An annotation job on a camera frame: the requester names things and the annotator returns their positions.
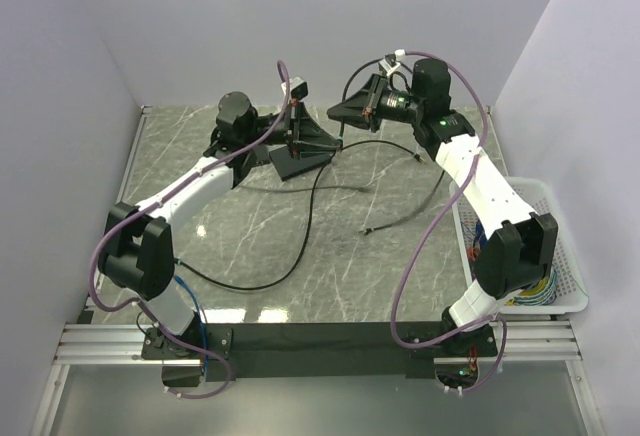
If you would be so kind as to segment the black network switch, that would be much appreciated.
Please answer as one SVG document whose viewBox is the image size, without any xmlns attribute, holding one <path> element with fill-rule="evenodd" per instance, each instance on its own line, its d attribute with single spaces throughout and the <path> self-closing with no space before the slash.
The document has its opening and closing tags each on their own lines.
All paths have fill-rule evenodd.
<svg viewBox="0 0 640 436">
<path fill-rule="evenodd" d="M 286 147 L 271 150 L 269 158 L 279 178 L 290 180 L 315 169 L 319 169 L 330 160 L 329 154 L 320 154 L 300 159 L 293 158 Z"/>
</svg>

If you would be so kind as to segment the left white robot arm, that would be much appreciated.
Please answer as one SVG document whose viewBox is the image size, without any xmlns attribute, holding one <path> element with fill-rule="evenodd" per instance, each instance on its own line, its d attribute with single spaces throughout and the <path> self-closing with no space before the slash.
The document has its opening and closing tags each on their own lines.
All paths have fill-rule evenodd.
<svg viewBox="0 0 640 436">
<path fill-rule="evenodd" d="M 195 165 L 157 194 L 136 205 L 120 202 L 107 217 L 92 267 L 133 294 L 168 332 L 176 356 L 194 355 L 201 344 L 197 312 L 181 299 L 174 279 L 172 233 L 213 199 L 235 189 L 249 174 L 261 145 L 282 145 L 295 159 L 332 153 L 339 139 L 323 130 L 301 100 L 285 98 L 281 111 L 259 115 L 248 96 L 234 91 L 218 104 L 209 147 Z"/>
</svg>

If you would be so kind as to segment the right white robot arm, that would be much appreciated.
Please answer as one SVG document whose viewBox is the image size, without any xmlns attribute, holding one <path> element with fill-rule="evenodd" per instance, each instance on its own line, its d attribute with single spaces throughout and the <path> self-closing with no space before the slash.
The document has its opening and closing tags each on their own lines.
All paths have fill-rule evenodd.
<svg viewBox="0 0 640 436">
<path fill-rule="evenodd" d="M 491 321 L 506 302 L 552 273 L 558 223 L 538 214 L 510 186 L 484 150 L 488 131 L 475 131 L 451 107 L 451 78 L 461 73 L 428 53 L 413 52 L 411 86 L 395 90 L 395 67 L 379 63 L 351 97 L 330 107 L 328 117 L 342 125 L 375 132 L 385 121 L 411 126 L 416 142 L 452 181 L 457 190 L 445 204 L 449 211 L 466 198 L 484 230 L 486 242 L 474 264 L 475 279 L 442 315 L 441 343 L 452 355 L 475 342 L 474 330 Z"/>
</svg>

